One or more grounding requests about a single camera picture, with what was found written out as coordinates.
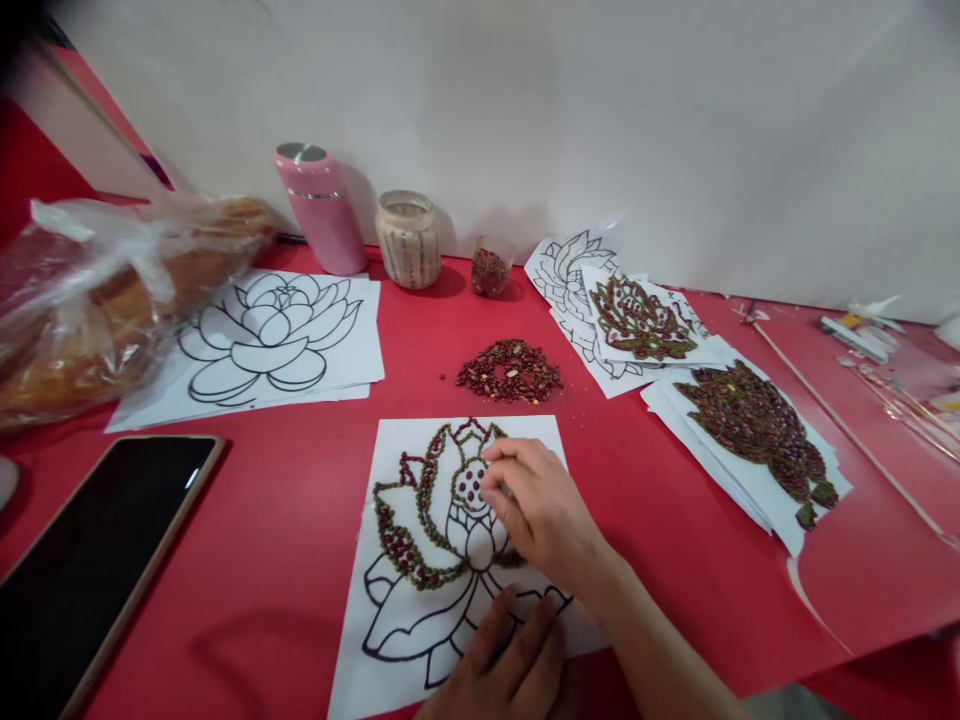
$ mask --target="red table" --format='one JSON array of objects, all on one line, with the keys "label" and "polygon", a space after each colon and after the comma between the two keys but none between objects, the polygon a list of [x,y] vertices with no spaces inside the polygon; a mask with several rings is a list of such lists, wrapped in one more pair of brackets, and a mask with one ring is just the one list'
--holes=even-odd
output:
[{"label": "red table", "polygon": [[[305,248],[266,263],[316,272]],[[552,413],[570,471],[603,531],[690,642],[740,695],[849,656],[794,594],[786,552],[703,472],[637,393],[605,400],[519,268],[501,300],[475,296],[469,263],[445,259],[438,283],[404,291],[384,280],[379,328],[386,380],[370,399],[291,405],[163,427],[216,434],[230,448],[135,616],[88,718],[326,716],[354,545],[381,418]],[[740,300],[689,293],[715,333],[760,365],[838,450],[856,489],[809,538],[806,590],[862,655],[960,618],[960,555],[937,539],[841,434],[768,345],[733,312]],[[760,303],[767,332],[947,530],[960,532],[960,467],[890,420],[813,327],[822,312]],[[929,343],[929,330],[911,329]],[[522,337],[561,366],[547,403],[502,405],[453,383],[460,363]],[[951,353],[947,359],[960,361]],[[41,428],[4,452],[26,470],[0,513],[6,573],[114,436],[113,408]],[[583,705],[632,713],[612,653],[576,661]]]}]

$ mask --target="glass jar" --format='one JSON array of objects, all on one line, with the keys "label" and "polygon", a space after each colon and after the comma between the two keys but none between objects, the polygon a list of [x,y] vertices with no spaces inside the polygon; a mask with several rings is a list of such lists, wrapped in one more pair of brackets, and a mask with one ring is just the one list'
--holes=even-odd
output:
[{"label": "glass jar", "polygon": [[377,237],[387,274],[400,287],[422,290],[440,277],[437,213],[425,196],[408,190],[381,195]]}]

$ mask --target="pink thermos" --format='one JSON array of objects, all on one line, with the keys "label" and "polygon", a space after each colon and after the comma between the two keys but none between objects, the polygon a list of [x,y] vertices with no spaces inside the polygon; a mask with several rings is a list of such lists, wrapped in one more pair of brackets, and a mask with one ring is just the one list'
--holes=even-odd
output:
[{"label": "pink thermos", "polygon": [[363,270],[367,251],[337,159],[306,143],[278,145],[273,159],[293,214],[323,269],[332,275]]}]

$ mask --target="bread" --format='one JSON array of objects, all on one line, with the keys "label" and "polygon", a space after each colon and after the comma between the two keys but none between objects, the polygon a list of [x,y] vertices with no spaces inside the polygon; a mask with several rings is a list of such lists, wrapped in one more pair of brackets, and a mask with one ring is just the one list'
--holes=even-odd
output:
[{"label": "bread", "polygon": [[157,302],[130,265],[56,307],[0,321],[0,430],[69,417],[142,382],[156,351],[231,277],[246,271],[273,236],[266,207],[252,198],[215,203],[183,218],[160,261],[175,288]]}]

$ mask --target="black screen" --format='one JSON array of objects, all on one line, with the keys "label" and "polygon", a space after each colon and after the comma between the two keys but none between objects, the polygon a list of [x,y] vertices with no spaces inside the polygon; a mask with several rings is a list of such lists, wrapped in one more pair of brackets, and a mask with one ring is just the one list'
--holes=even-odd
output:
[{"label": "black screen", "polygon": [[215,444],[121,440],[0,586],[11,717],[59,717]]}]

